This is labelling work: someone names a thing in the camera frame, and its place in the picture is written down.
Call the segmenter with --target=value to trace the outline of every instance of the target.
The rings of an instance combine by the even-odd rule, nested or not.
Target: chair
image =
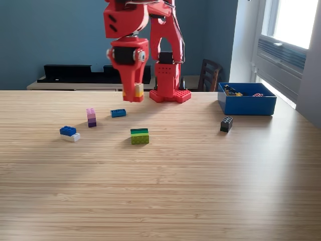
[[[202,71],[201,71],[198,91],[204,92],[204,85],[206,86],[206,92],[217,91],[218,77],[221,70],[222,70],[221,65],[211,60],[204,59],[202,64]]]

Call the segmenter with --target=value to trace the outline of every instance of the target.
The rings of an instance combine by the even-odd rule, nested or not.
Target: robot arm
[[[155,74],[158,90],[150,93],[157,102],[178,101],[181,64],[184,62],[184,41],[176,18],[175,0],[106,0],[104,12],[107,38],[116,38],[107,50],[107,57],[120,73],[124,100],[143,100],[142,78],[149,57],[147,39],[137,36],[151,18],[151,56],[157,61]],[[162,38],[172,45],[173,53],[162,53]]]

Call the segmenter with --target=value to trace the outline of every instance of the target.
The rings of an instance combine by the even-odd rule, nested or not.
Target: green lego brick
[[[134,133],[131,134],[132,137],[144,137],[144,136],[149,136],[148,133]]]
[[[131,137],[132,145],[148,144],[148,143],[149,143],[149,136]]]
[[[148,133],[131,134],[131,137],[149,137]]]
[[[148,133],[148,129],[131,129],[131,133]]]
[[[131,134],[148,134],[148,131],[131,132]]]

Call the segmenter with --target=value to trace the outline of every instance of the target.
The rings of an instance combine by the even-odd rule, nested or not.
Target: sunlight
[[[280,0],[274,38],[309,48],[318,0]]]

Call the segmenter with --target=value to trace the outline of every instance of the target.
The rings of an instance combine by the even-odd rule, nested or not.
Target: white lego brick
[[[73,136],[69,137],[69,136],[65,136],[65,135],[60,135],[62,139],[69,141],[69,142],[76,142],[80,139],[80,134],[76,133]]]

